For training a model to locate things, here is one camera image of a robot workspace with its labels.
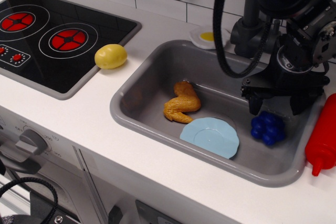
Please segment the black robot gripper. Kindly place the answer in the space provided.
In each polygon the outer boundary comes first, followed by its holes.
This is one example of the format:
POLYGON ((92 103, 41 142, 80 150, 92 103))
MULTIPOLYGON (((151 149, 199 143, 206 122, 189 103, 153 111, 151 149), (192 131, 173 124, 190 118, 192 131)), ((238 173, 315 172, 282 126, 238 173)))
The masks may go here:
POLYGON ((308 51, 301 46, 276 45, 268 66, 243 79, 241 94, 249 102, 249 112, 258 115, 264 99, 290 97, 293 115, 299 115, 314 104, 330 83, 323 72, 314 72, 314 64, 305 59, 308 51))

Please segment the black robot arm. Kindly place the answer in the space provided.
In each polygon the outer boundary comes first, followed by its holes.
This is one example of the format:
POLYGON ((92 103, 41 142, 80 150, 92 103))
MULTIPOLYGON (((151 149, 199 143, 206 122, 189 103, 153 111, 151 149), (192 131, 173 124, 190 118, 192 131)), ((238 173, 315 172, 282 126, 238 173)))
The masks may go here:
POLYGON ((328 67, 335 57, 335 2, 333 0, 255 0, 271 19, 286 21, 277 37, 268 66, 243 80, 242 96, 250 113, 259 113, 264 99, 289 97, 294 115, 323 94, 330 80, 315 68, 328 67))

